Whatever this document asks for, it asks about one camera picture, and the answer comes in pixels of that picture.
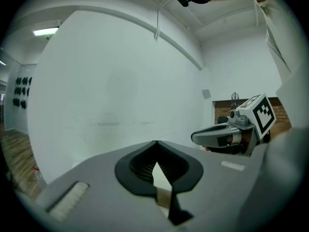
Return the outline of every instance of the fluorescent light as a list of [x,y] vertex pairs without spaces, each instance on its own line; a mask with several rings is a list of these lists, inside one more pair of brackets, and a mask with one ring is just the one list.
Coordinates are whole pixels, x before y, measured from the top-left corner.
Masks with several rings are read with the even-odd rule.
[[33,31],[33,33],[34,33],[35,36],[50,35],[50,34],[56,33],[57,30],[58,30],[58,27],[57,28],[36,30],[36,31]]

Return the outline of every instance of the person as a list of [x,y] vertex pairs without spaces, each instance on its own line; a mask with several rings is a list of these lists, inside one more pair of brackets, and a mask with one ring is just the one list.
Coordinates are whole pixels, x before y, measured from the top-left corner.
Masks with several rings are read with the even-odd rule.
[[[297,18],[284,10],[276,0],[255,0],[261,8],[266,24],[266,43],[277,66],[281,82],[284,83],[301,66],[307,53],[307,39]],[[270,139],[289,131],[290,122],[275,124],[270,130]],[[250,134],[244,134],[242,140],[248,143]]]

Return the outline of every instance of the white sleeve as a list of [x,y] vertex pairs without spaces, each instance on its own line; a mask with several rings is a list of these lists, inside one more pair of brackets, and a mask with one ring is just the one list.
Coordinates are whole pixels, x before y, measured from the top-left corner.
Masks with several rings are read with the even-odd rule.
[[267,44],[282,83],[305,61],[307,39],[297,18],[275,0],[257,2],[267,23]]

